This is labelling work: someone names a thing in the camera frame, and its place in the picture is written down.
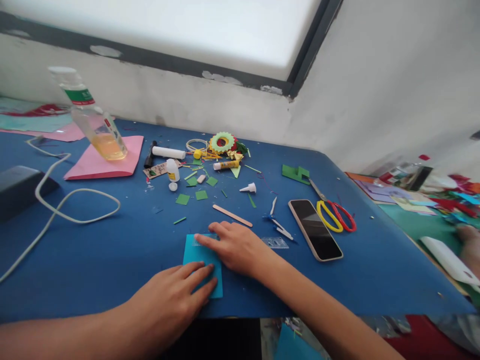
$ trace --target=peeling paint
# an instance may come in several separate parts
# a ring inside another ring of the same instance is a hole
[[[90,50],[95,54],[106,56],[109,58],[119,58],[122,56],[122,52],[115,50],[114,48],[102,46],[102,45],[91,45]]]
[[[260,86],[260,90],[266,91],[267,93],[272,93],[272,94],[278,94],[278,95],[283,94],[282,89],[275,86],[262,85]]]
[[[230,76],[223,76],[219,74],[212,74],[210,71],[204,70],[201,75],[205,79],[210,79],[210,80],[215,80],[221,83],[227,83],[227,84],[233,84],[233,85],[240,85],[242,86],[243,84],[238,81],[236,78],[230,77]]]

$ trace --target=red paper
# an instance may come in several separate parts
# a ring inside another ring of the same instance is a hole
[[[63,177],[65,180],[101,179],[130,176],[139,162],[143,136],[123,138],[128,154],[122,160],[105,160],[90,144],[78,162]]]

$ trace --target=plastic bottle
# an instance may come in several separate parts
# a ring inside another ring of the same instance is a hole
[[[166,161],[166,172],[168,173],[168,178],[171,182],[176,183],[178,180],[180,180],[180,172],[175,160],[168,159]]]
[[[418,158],[423,161],[430,160],[427,155],[420,155]],[[395,166],[393,169],[375,179],[373,184],[380,188],[383,188],[385,185],[393,185],[396,182],[400,182],[403,178],[414,174],[421,165],[421,162],[402,162],[400,165]]]
[[[95,103],[77,70],[63,66],[50,66],[48,70],[73,104],[73,121],[100,155],[106,160],[120,160],[127,156],[127,147],[114,119]]]

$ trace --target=white wall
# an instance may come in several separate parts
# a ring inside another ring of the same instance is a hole
[[[345,171],[428,154],[435,167],[480,180],[480,144],[468,140],[480,130],[479,16],[475,0],[344,0],[292,103],[8,35],[0,92],[66,101],[46,68],[71,66],[120,117],[311,147]]]

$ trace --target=green label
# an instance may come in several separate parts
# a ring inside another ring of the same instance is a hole
[[[66,95],[75,105],[95,104],[95,100],[88,89],[84,90],[65,90]]]

